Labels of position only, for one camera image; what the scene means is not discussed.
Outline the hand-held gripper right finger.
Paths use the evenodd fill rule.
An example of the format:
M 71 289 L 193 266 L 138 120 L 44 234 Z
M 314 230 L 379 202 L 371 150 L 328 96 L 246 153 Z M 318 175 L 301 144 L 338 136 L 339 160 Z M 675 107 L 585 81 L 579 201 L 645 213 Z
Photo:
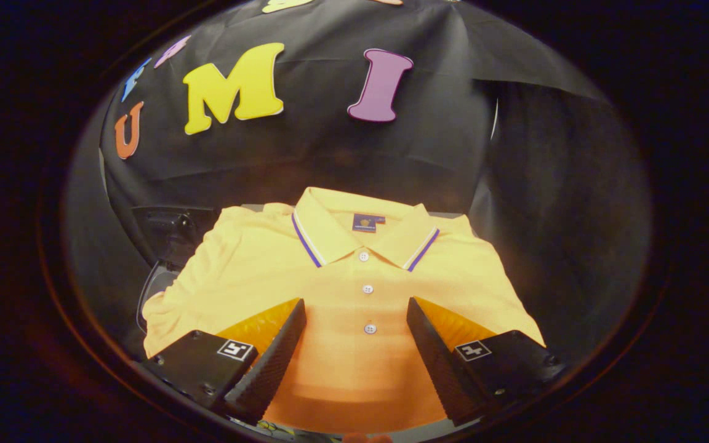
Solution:
M 562 375 L 562 362 L 519 330 L 496 333 L 412 297 L 406 322 L 447 417 L 494 421 L 529 403 Z

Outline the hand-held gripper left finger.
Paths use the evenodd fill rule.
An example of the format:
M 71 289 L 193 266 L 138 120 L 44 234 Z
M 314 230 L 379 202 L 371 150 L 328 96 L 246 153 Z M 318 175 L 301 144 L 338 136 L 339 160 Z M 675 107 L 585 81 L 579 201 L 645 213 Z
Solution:
M 306 328 L 303 299 L 291 299 L 211 334 L 192 330 L 141 367 L 219 416 L 256 425 L 272 403 Z

